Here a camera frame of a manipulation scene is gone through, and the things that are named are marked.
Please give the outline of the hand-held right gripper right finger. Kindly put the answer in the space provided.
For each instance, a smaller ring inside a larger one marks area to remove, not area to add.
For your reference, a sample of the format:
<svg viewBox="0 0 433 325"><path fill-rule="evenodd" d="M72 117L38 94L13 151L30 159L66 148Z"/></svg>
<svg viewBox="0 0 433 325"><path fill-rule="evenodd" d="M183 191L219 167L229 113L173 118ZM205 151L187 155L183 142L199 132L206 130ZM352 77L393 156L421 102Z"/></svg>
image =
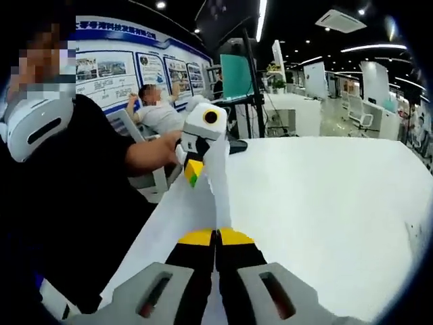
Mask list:
<svg viewBox="0 0 433 325"><path fill-rule="evenodd" d="M319 324L317 293L254 240L231 228L216 233L216 270L229 324Z"/></svg>

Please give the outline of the person's left hand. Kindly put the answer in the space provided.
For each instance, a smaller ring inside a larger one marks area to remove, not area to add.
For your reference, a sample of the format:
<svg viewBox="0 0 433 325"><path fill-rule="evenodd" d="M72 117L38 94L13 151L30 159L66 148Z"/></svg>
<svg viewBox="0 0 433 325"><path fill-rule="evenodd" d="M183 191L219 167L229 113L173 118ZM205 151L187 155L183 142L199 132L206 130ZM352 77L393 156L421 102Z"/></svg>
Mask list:
<svg viewBox="0 0 433 325"><path fill-rule="evenodd" d="M165 155L165 163L166 164L179 164L179 159L176 155L177 145L180 144L180 137L174 136L169 137L168 135L164 136L164 155Z"/></svg>

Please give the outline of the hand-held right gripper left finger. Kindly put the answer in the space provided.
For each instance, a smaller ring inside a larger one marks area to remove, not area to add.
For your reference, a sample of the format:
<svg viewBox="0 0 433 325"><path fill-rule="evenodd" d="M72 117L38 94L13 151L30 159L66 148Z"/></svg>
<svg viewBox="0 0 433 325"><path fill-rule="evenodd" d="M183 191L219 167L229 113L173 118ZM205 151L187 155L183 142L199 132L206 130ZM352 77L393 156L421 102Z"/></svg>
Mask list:
<svg viewBox="0 0 433 325"><path fill-rule="evenodd" d="M120 324L201 324L212 287L216 231L190 232L113 292Z"/></svg>

